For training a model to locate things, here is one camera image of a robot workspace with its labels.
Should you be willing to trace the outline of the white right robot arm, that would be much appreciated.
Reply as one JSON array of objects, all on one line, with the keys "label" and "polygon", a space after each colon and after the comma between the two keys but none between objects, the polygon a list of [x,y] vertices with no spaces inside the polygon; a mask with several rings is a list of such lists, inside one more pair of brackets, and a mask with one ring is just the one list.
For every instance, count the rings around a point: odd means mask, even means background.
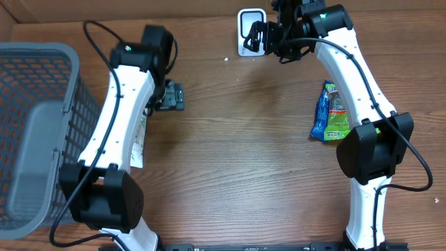
[{"label": "white right robot arm", "polygon": [[275,54],[281,63],[313,52],[332,78],[350,130],[337,146],[339,166],[350,183],[350,215],[343,250],[407,250],[383,232],[387,187],[413,131],[408,113],[398,114],[382,94],[360,51],[353,22],[341,5],[324,1],[274,1],[277,21],[241,22],[245,51]]}]

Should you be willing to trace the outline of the blue Oreo cookie pack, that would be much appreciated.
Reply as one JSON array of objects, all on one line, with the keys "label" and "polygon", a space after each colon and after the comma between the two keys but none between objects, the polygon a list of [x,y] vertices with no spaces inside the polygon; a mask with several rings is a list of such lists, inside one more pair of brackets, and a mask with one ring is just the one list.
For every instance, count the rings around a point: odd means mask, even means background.
[{"label": "blue Oreo cookie pack", "polygon": [[323,143],[328,141],[324,139],[324,132],[328,126],[328,113],[330,108],[330,99],[328,96],[328,90],[326,89],[327,84],[332,82],[325,80],[322,85],[322,91],[316,103],[314,125],[310,132],[310,137],[317,139]]}]

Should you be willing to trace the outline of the green Haribo candy bag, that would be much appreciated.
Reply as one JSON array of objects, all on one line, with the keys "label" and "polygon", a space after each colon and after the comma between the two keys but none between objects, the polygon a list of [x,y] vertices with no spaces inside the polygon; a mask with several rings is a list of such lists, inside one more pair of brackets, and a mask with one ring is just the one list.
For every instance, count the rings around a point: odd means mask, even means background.
[{"label": "green Haribo candy bag", "polygon": [[324,130],[324,140],[333,141],[345,138],[350,132],[346,109],[337,87],[333,83],[325,85],[329,98],[328,124]]}]

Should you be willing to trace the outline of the white tube with gold cap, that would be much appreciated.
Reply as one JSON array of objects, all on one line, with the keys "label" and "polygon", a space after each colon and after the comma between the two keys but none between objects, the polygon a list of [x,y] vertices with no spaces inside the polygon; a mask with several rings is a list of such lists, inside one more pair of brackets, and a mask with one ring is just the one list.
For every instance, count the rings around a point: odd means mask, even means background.
[{"label": "white tube with gold cap", "polygon": [[137,130],[132,146],[132,153],[130,157],[130,165],[135,168],[142,168],[144,166],[144,140],[147,125],[147,109],[143,111],[137,122]]}]

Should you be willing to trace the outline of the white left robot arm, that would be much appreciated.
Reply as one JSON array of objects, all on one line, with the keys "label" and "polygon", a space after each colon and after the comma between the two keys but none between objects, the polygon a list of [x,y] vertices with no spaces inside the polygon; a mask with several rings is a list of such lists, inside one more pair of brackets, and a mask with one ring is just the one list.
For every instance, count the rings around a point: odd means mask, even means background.
[{"label": "white left robot arm", "polygon": [[[163,26],[146,25],[140,43],[120,39],[109,56],[109,88],[95,130],[75,164],[59,169],[66,204],[55,219],[50,243],[59,248],[109,238],[117,250],[163,250],[158,234],[143,219],[144,193],[131,177],[130,159],[145,110],[182,111],[183,87],[166,76],[178,55],[178,43]],[[55,239],[65,212],[95,235],[70,243]]]}]

